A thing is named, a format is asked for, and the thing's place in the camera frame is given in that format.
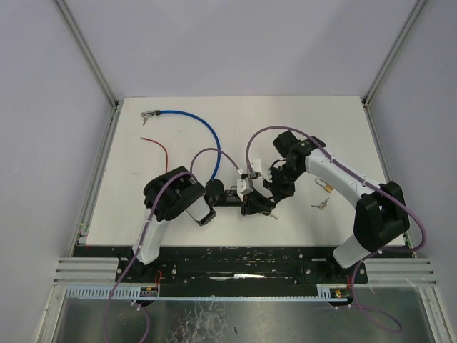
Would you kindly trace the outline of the black padlock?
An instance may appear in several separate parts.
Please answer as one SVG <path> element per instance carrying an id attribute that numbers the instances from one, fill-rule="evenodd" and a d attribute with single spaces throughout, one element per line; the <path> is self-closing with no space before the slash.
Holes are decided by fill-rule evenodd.
<path id="1" fill-rule="evenodd" d="M 276 208 L 276 203 L 272 198 L 264 197 L 260 195 L 254 200 L 257 214 L 263 214 L 269 216 L 271 212 Z"/>

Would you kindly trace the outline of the long shackle brass padlock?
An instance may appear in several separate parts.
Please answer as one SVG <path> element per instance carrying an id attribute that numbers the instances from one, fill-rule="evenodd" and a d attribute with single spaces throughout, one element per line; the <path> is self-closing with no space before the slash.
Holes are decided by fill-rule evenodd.
<path id="1" fill-rule="evenodd" d="M 319 185 L 321 188 L 323 188 L 326 192 L 331 193 L 333 191 L 333 187 L 330 184 L 326 183 L 325 181 L 317 178 L 315 180 L 315 182 L 317 183 L 317 185 Z"/>

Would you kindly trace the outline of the silver keys of long padlock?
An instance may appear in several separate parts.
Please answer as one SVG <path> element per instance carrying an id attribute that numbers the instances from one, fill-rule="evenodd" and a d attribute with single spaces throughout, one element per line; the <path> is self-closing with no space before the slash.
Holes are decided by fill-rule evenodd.
<path id="1" fill-rule="evenodd" d="M 324 210 L 328 204 L 328 200 L 321 202 L 319 205 L 312 205 L 312 207 L 315 207 L 320 210 Z"/>

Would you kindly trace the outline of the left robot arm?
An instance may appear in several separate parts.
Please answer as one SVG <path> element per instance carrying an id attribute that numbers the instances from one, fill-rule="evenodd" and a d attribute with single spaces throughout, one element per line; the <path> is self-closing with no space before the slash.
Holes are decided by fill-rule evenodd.
<path id="1" fill-rule="evenodd" d="M 202 185 L 184 166 L 152 179 L 143 190 L 148 214 L 132 250 L 142 264 L 159 257 L 159 250 L 169 223 L 186 212 L 198 225 L 208 224 L 215 216 L 215 207 L 240 207 L 243 196 L 252 191 L 246 175 L 230 190 L 214 179 Z"/>

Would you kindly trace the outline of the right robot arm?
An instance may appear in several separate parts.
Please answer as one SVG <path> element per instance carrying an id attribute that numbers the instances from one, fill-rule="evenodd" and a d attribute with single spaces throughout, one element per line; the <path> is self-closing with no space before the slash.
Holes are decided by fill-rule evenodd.
<path id="1" fill-rule="evenodd" d="M 376 184 L 338 166 L 317 146 L 320 140 L 298 140 L 291 131 L 279 134 L 273 141 L 283 164 L 270 168 L 270 179 L 263 182 L 275 203 L 292 197 L 295 181 L 304 173 L 330 184 L 355 209 L 353 234 L 333 251 L 333 258 L 346 269 L 401 236 L 410 228 L 402 188 L 395 182 Z"/>

